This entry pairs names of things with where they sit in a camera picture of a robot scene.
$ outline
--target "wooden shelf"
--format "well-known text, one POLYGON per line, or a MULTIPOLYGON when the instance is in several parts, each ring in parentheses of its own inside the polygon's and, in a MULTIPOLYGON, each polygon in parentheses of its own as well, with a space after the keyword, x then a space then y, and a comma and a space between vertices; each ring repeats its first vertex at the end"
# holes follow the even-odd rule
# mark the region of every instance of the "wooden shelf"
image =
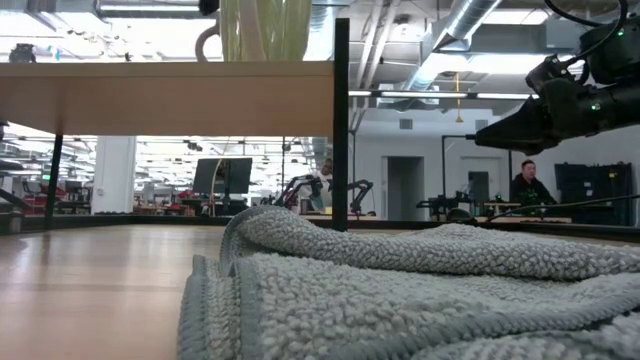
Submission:
POLYGON ((330 136, 333 63, 3 64, 0 119, 73 135, 330 136))

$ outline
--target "microfiber towel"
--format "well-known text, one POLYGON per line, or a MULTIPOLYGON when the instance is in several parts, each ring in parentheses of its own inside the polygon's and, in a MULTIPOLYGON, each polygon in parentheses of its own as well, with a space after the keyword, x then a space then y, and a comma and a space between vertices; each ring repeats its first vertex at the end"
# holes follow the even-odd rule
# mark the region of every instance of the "microfiber towel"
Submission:
POLYGON ((443 225, 320 229, 274 207, 196 256, 178 358, 640 359, 640 253, 443 225))

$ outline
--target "ceiling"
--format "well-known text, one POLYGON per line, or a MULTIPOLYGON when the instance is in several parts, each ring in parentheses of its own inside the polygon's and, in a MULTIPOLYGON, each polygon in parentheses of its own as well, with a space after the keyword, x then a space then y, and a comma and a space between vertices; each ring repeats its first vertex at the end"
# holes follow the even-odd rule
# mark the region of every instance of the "ceiling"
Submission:
MULTIPOLYGON (((324 9, 324 17, 314 17, 305 60, 327 60, 332 56, 333 19, 349 17, 350 80, 351 88, 360 84, 356 74, 361 65, 367 34, 371 31, 371 15, 377 0, 314 0, 316 5, 331 6, 324 9)), ((164 4, 162 11, 150 11, 151 0, 109 0, 75 2, 58 0, 55 10, 47 8, 54 0, 42 1, 45 8, 38 12, 25 11, 24 0, 15 0, 12 9, 0 9, 0 62, 7 62, 17 43, 35 45, 38 62, 124 62, 125 55, 132 61, 196 61, 194 44, 200 33, 214 24, 214 19, 197 14, 197 2, 176 0, 164 4)), ((372 51, 365 62, 367 71, 377 46, 382 46, 370 88, 401 87, 425 61, 422 48, 430 24, 444 21, 449 14, 450 0, 404 0, 395 9, 394 23, 386 41, 381 40, 383 25, 389 13, 390 0, 376 29, 372 51)), ((591 0, 588 2, 556 1, 564 9, 580 16, 610 16, 615 14, 615 2, 591 0)), ((638 1, 630 2, 634 6, 638 1)), ((503 1, 484 25, 508 24, 536 26, 552 19, 542 0, 503 1)), ((209 61, 222 61, 219 40, 205 44, 204 53, 209 61)), ((529 93, 524 74, 538 64, 545 54, 465 53, 431 54, 429 71, 435 72, 432 89, 444 91, 475 91, 491 93, 529 93)), ((362 135, 395 134, 398 136, 425 136, 443 133, 473 131, 475 120, 496 121, 501 114, 519 105, 514 101, 440 100, 426 110, 415 110, 410 103, 403 112, 397 108, 382 109, 374 101, 366 104, 360 127, 362 135), (456 123, 461 111, 464 123, 456 123), (400 130, 401 118, 414 120, 412 131, 400 130)), ((17 125, 7 129, 7 139, 0 153, 2 158, 30 159, 32 163, 47 166, 53 136, 17 125)), ((76 178, 90 179, 95 166, 96 137, 66 137, 67 162, 77 164, 68 172, 76 178)), ((282 138, 227 138, 227 137, 138 137, 137 187, 145 182, 162 182, 187 187, 192 180, 197 159, 214 156, 252 156, 256 183, 252 191, 279 187, 282 176, 282 138), (187 149, 185 141, 196 142, 202 151, 187 149)), ((323 138, 286 138, 292 144, 285 155, 285 177, 300 175, 317 166, 330 154, 323 138)))

